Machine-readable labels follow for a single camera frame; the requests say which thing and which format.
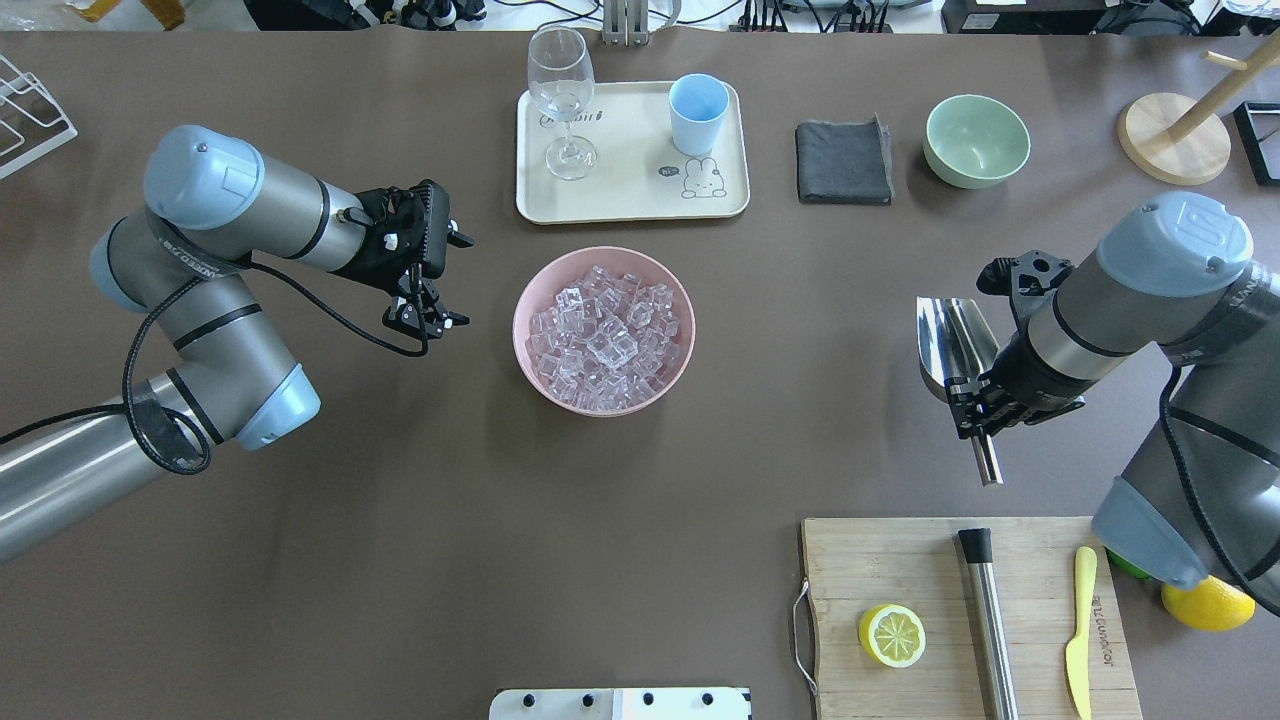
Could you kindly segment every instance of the green bowl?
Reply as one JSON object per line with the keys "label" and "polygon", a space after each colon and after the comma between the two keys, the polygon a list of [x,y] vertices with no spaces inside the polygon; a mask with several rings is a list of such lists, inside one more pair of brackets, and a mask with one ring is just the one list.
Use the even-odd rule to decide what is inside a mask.
{"label": "green bowl", "polygon": [[1027,164],[1032,138],[1018,113],[984,95],[938,102],[924,127],[924,159],[943,181],[966,190],[1000,184]]}

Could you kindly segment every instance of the bowl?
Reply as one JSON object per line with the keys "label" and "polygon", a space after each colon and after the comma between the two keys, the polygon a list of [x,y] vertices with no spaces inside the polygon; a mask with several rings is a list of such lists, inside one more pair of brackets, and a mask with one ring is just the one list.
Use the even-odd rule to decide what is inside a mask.
{"label": "bowl", "polygon": [[965,190],[992,187],[1027,164],[1032,138],[1018,113],[984,95],[938,102],[924,128],[924,159],[943,181]]}
{"label": "bowl", "polygon": [[[621,277],[626,273],[631,273],[640,278],[640,282],[644,286],[653,286],[658,283],[666,284],[672,291],[671,310],[676,318],[680,319],[678,329],[671,338],[673,342],[680,345],[680,355],[676,356],[676,359],[671,363],[671,366],[663,373],[664,375],[669,374],[669,379],[664,386],[658,388],[653,397],[621,410],[586,410],[554,397],[543,384],[541,378],[539,378],[534,366],[538,359],[532,356],[529,347],[529,338],[531,333],[530,322],[532,316],[556,305],[556,295],[572,284],[573,281],[582,278],[593,265],[599,265],[613,275]],[[689,293],[685,292],[685,287],[680,284],[676,275],[663,266],[662,263],[658,263],[643,252],[636,252],[635,250],[628,250],[626,247],[611,246],[575,250],[568,255],[557,258],[545,268],[539,270],[538,274],[529,281],[529,284],[525,286],[525,291],[520,295],[520,300],[516,302],[516,314],[511,324],[511,341],[516,350],[516,361],[520,364],[520,369],[525,373],[529,382],[538,388],[538,392],[540,392],[547,400],[550,400],[566,410],[591,418],[628,415],[657,402],[659,397],[675,387],[676,380],[680,379],[685,368],[689,365],[689,359],[694,352],[695,334],[696,323],[694,320],[694,306],[689,302]]]}

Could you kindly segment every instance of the bowl of ice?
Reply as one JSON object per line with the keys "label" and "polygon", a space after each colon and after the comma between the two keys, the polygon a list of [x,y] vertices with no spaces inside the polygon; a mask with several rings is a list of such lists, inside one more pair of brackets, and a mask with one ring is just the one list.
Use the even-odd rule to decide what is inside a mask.
{"label": "bowl of ice", "polygon": [[529,281],[511,337],[538,392],[566,410],[612,418],[676,384],[695,331],[689,295],[662,263],[626,247],[586,247]]}

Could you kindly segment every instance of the blue cup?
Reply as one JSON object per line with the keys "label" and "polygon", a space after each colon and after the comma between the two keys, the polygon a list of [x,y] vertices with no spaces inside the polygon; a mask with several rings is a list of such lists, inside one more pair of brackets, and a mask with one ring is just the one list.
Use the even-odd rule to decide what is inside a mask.
{"label": "blue cup", "polygon": [[685,155],[707,155],[728,111],[728,88],[719,79],[695,73],[671,85],[671,138]]}

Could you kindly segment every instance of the black muddler tip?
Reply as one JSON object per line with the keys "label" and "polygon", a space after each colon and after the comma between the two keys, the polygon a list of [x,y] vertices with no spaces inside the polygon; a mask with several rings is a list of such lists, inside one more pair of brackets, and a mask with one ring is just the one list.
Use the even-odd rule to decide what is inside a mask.
{"label": "black muddler tip", "polygon": [[956,533],[960,537],[960,547],[964,548],[964,560],[970,565],[991,562],[991,528],[969,528]]}

